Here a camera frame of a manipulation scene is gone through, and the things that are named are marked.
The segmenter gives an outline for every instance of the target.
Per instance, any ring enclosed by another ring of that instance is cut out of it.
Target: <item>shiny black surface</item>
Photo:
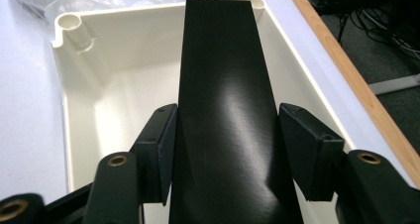
[[[170,223],[302,223],[249,1],[188,0]]]

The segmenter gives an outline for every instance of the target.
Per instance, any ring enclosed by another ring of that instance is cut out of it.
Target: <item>white table surface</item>
[[[265,2],[355,147],[387,157],[411,183],[293,2]],[[53,28],[15,0],[0,0],[0,9],[0,199],[35,192],[50,203],[68,192]]]

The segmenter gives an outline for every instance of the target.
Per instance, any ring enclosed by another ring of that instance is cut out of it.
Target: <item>white container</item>
[[[277,106],[304,107],[350,141],[264,1],[251,1]],[[70,190],[93,180],[101,158],[128,151],[155,109],[177,102],[184,10],[172,4],[56,19]],[[334,204],[298,196],[306,223],[337,223]],[[147,223],[167,223],[168,207],[145,211]]]

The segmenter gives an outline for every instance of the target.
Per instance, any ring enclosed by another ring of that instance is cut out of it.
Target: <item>gray carpet floor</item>
[[[321,18],[337,38],[340,30],[339,17],[324,15]],[[396,48],[371,40],[351,20],[345,27],[342,47],[367,83],[420,72],[420,61],[404,56]],[[420,155],[420,86],[377,97]]]

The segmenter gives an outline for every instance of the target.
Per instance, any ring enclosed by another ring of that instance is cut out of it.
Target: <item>brass insert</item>
[[[369,164],[372,164],[372,165],[379,165],[380,164],[380,158],[377,157],[374,154],[370,154],[370,153],[359,153],[358,154],[358,158],[362,162],[369,163]]]
[[[0,222],[17,217],[28,207],[28,201],[15,199],[0,206]]]
[[[122,166],[126,162],[127,162],[127,158],[125,156],[115,156],[108,161],[108,166],[118,167],[118,166]]]

